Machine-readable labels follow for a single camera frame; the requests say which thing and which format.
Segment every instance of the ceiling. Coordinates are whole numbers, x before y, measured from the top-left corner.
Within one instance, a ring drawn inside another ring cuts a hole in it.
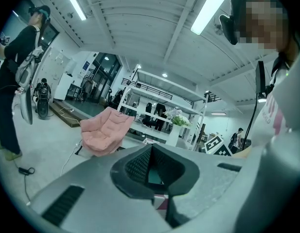
[[[216,34],[218,17],[229,14],[229,0],[201,35],[190,28],[205,0],[78,0],[84,21],[69,0],[42,1],[82,49],[120,55],[177,75],[199,87],[201,94],[210,90],[240,112],[244,101],[250,108],[254,104],[257,61],[272,63],[276,58],[276,53],[254,45],[237,49]]]

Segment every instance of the white loft bed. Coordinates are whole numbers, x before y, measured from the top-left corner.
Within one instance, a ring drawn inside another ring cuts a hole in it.
[[[185,103],[183,103],[183,104],[179,103],[179,102],[171,100],[167,97],[156,94],[155,92],[152,92],[150,90],[145,90],[145,89],[142,89],[142,88],[136,88],[135,86],[133,86],[132,83],[130,83],[127,86],[127,88],[125,89],[124,94],[123,94],[122,99],[121,99],[121,102],[118,106],[118,111],[121,109],[121,107],[125,107],[127,109],[137,111],[137,113],[139,113],[139,114],[146,114],[146,115],[149,115],[151,117],[158,118],[160,120],[171,123],[170,120],[159,117],[158,115],[147,113],[145,111],[142,111],[141,109],[134,108],[134,107],[126,105],[124,103],[124,98],[126,97],[126,95],[136,94],[136,95],[139,95],[141,97],[146,97],[148,99],[156,101],[157,103],[167,105],[169,107],[179,107],[179,109],[181,109],[184,113],[187,113],[189,115],[202,116],[202,120],[201,120],[201,123],[200,123],[197,131],[196,131],[196,127],[197,127],[197,122],[198,122],[199,116],[194,119],[194,123],[193,123],[192,126],[184,127],[184,128],[187,128],[187,129],[190,130],[190,132],[188,134],[188,137],[186,139],[187,146],[190,150],[194,150],[197,138],[200,134],[200,130],[201,130],[201,127],[202,127],[202,124],[203,124],[208,96],[206,98],[204,98],[201,95],[197,94],[196,92],[194,92],[190,89],[187,89],[187,88],[185,88],[185,87],[183,87],[179,84],[176,84],[174,82],[171,82],[167,79],[161,78],[157,75],[154,75],[154,74],[151,74],[151,73],[148,73],[148,72],[145,72],[145,71],[141,71],[137,67],[135,68],[133,73],[130,75],[129,80],[132,81],[133,77],[136,74],[138,75],[138,80],[136,81],[136,84],[138,83],[138,81],[140,81],[142,83],[157,87],[159,90],[164,90],[166,92],[173,93],[174,95],[179,96],[179,97],[181,97],[185,100],[191,101],[191,102],[197,102],[197,101],[205,100],[206,104],[204,106],[203,112],[201,112],[201,111],[197,111],[197,110],[191,108],[189,103],[187,103],[187,105]],[[144,134],[151,135],[153,137],[162,139],[162,140],[167,140],[168,137],[169,137],[169,134],[167,134],[167,133],[159,132],[157,130],[151,129],[149,127],[146,127],[142,124],[138,124],[136,122],[133,122],[130,128],[132,128],[136,131],[140,131]]]

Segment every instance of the white cable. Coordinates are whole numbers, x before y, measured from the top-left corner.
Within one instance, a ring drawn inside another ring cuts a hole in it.
[[[71,156],[72,156],[73,153],[74,153],[74,150],[75,150],[78,146],[80,146],[81,141],[82,141],[82,140],[80,140],[80,142],[79,142],[78,144],[76,144],[76,146],[75,146],[75,148],[73,148],[73,151],[72,151],[72,153],[70,154],[69,158],[67,159],[67,161],[66,161],[66,162],[64,163],[64,165],[62,166],[60,176],[62,176],[62,172],[63,172],[63,169],[64,169],[65,165],[69,162]]]
[[[63,109],[68,109],[68,110],[71,110],[71,108],[66,108],[66,107],[64,107],[64,108],[62,108],[62,109],[60,110],[60,112],[62,113],[62,115],[61,115],[61,116],[62,116],[63,118],[66,118],[66,119],[71,119],[71,120],[75,120],[75,121],[77,121],[77,122],[78,122],[78,124],[81,126],[80,122],[79,122],[77,119],[70,118],[70,117],[65,117],[65,116],[64,116],[64,114],[65,114],[65,113],[62,111]]]

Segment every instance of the window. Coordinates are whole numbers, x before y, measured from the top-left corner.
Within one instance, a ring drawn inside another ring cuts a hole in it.
[[[31,15],[28,13],[28,11],[32,6],[34,6],[34,4],[31,2],[31,0],[22,0],[14,9],[14,11],[19,15],[19,18],[26,24],[29,23]],[[46,52],[46,49],[58,34],[59,32],[54,28],[54,26],[52,24],[49,24],[45,29],[43,38],[41,40],[41,46],[44,52]]]

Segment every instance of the ceiling light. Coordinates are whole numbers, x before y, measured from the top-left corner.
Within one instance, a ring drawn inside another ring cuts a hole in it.
[[[265,103],[265,102],[266,102],[266,99],[258,99],[258,102],[259,102],[259,103]]]
[[[82,21],[86,20],[86,17],[81,9],[81,7],[78,5],[77,1],[76,0],[70,0],[70,2],[72,3],[74,9],[76,10],[76,12],[78,13],[80,19]]]
[[[227,113],[224,113],[224,112],[214,112],[212,113],[212,115],[226,115]]]
[[[195,22],[193,23],[193,26],[191,27],[191,31],[200,35],[223,1],[224,0],[206,0]]]
[[[19,17],[18,14],[15,11],[13,11],[13,13],[14,13],[15,16]]]

